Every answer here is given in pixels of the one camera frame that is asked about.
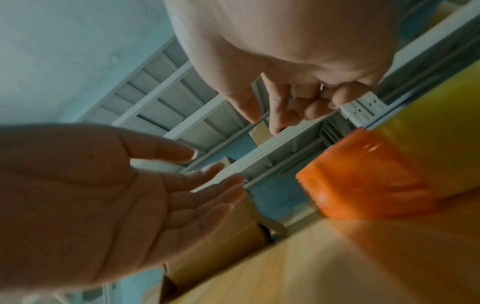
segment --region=white ceiling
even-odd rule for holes
[[[54,121],[165,27],[161,0],[2,0],[0,124]]]

